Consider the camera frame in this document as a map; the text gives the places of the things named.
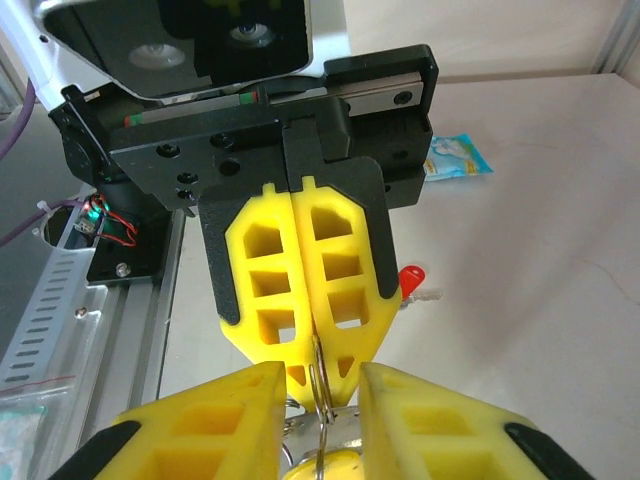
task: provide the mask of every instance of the red wire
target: red wire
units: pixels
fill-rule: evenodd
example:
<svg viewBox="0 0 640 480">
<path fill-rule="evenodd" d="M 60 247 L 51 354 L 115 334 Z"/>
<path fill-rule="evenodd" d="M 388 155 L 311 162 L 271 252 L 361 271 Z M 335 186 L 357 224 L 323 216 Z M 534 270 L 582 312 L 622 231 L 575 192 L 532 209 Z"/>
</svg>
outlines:
<svg viewBox="0 0 640 480">
<path fill-rule="evenodd" d="M 70 380 L 72 378 L 76 378 L 76 376 L 75 375 L 67 375 L 66 377 L 50 378 L 48 380 L 43 380 L 41 382 L 23 383 L 22 385 L 19 385 L 17 387 L 11 387 L 11 388 L 7 388 L 5 390 L 0 390 L 0 393 L 11 392 L 13 390 L 20 390 L 21 388 L 24 388 L 24 387 L 32 387 L 32 386 L 35 386 L 35 385 L 42 385 L 42 384 L 49 383 L 49 382 L 57 382 L 57 381 L 60 381 L 60 380 Z"/>
<path fill-rule="evenodd" d="M 121 238 L 116 237 L 115 235 L 109 235 L 108 233 L 99 233 L 98 237 L 100 238 L 106 238 L 107 240 L 112 240 L 116 243 L 119 243 L 120 245 L 123 245 L 125 247 L 135 247 L 136 246 L 136 242 L 135 241 L 131 241 L 131 242 L 127 242 L 126 240 L 122 240 Z"/>
<path fill-rule="evenodd" d="M 122 225 L 124 225 L 124 227 L 127 229 L 127 237 L 129 237 L 130 242 L 127 242 L 126 240 L 118 238 L 115 235 L 109 235 L 106 233 L 99 234 L 98 237 L 106 238 L 107 240 L 112 240 L 125 247 L 135 247 L 137 245 L 135 235 L 138 234 L 138 229 L 134 227 L 133 224 L 131 224 L 130 222 L 127 222 L 124 218 L 122 218 L 117 213 L 107 210 L 104 205 L 104 195 L 101 194 L 97 198 L 94 195 L 90 198 L 90 201 L 91 201 L 91 206 L 92 208 L 94 208 L 94 210 L 96 209 L 96 206 L 97 206 L 98 210 L 102 212 L 105 216 L 112 218 L 120 222 Z"/>
</svg>

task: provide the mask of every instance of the red object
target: red object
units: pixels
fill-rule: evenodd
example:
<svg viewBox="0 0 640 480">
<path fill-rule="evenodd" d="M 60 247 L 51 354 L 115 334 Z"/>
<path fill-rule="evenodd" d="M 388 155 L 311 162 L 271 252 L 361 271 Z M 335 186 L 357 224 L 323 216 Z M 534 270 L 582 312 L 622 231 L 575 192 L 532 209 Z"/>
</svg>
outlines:
<svg viewBox="0 0 640 480">
<path fill-rule="evenodd" d="M 409 295 L 420 286 L 427 275 L 420 267 L 407 265 L 398 274 L 400 288 L 402 288 L 402 300 L 409 298 Z"/>
</svg>

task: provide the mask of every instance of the gray metal frame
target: gray metal frame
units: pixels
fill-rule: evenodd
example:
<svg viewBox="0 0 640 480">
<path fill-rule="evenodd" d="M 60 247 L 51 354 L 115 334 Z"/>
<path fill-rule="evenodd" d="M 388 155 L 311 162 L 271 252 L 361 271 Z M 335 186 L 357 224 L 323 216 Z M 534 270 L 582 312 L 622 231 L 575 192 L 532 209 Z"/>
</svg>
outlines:
<svg viewBox="0 0 640 480">
<path fill-rule="evenodd" d="M 88 287 L 93 249 L 52 252 L 0 364 L 0 390 L 11 389 L 0 408 L 46 408 L 30 479 L 48 478 L 118 414 L 157 399 L 184 220 L 174 214 L 159 284 Z"/>
<path fill-rule="evenodd" d="M 640 45 L 640 0 L 627 0 L 618 15 L 592 73 L 622 74 Z"/>
</svg>

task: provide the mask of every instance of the green led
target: green led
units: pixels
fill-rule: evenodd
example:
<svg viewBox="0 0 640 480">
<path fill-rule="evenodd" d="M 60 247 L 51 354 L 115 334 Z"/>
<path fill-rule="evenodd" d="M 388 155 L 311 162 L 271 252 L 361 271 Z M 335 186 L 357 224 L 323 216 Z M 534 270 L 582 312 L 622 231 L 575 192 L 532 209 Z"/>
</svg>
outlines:
<svg viewBox="0 0 640 480">
<path fill-rule="evenodd" d="M 87 216 L 89 217 L 89 220 L 91 220 L 92 222 L 96 222 L 98 218 L 100 218 L 100 214 L 93 209 L 89 210 L 89 213 Z"/>
</svg>

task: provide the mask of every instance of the plastic bag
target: plastic bag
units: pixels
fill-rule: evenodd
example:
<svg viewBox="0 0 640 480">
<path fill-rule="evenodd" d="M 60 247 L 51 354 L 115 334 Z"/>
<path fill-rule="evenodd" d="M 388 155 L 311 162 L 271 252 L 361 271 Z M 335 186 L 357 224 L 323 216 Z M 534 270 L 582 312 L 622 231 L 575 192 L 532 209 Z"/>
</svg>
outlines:
<svg viewBox="0 0 640 480">
<path fill-rule="evenodd" d="M 0 412 L 0 480 L 24 480 L 46 407 Z"/>
<path fill-rule="evenodd" d="M 445 178 L 491 173 L 493 170 L 466 133 L 455 137 L 436 137 L 424 162 L 425 182 Z"/>
</svg>

